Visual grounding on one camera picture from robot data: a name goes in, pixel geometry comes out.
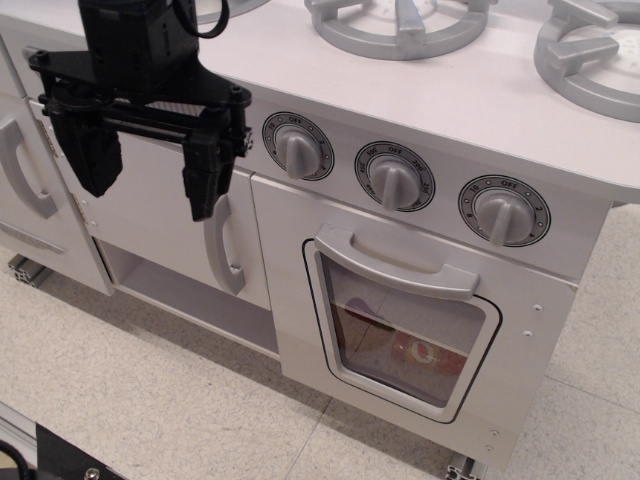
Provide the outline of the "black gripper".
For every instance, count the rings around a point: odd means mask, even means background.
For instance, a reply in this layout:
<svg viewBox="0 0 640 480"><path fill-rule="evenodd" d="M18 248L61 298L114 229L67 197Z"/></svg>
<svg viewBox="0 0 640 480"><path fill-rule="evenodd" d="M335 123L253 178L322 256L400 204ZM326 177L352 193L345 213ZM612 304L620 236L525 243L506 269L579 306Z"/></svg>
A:
<svg viewBox="0 0 640 480"><path fill-rule="evenodd" d="M117 132L184 140L182 176L192 219L212 217L216 202L229 190L233 155L243 157L251 146L247 89L208 71L195 55L147 92L101 85L87 51L37 50L27 61L43 84L39 101L44 114L87 192L103 196L121 173ZM222 116L215 128L219 135L196 131L212 127L215 113Z"/></svg>

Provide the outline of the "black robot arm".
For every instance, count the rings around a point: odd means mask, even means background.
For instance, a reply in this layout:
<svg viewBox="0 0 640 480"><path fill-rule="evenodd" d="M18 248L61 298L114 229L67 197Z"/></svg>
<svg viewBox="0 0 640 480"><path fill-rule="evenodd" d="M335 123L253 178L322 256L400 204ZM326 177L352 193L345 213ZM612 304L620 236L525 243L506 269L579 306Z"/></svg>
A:
<svg viewBox="0 0 640 480"><path fill-rule="evenodd" d="M230 187L234 161L249 148L249 90L207 70L199 42L230 16L197 28L192 1L82 1L85 51L38 50L39 101L81 186L100 197L123 169L119 133L181 145L192 218L212 217Z"/></svg>

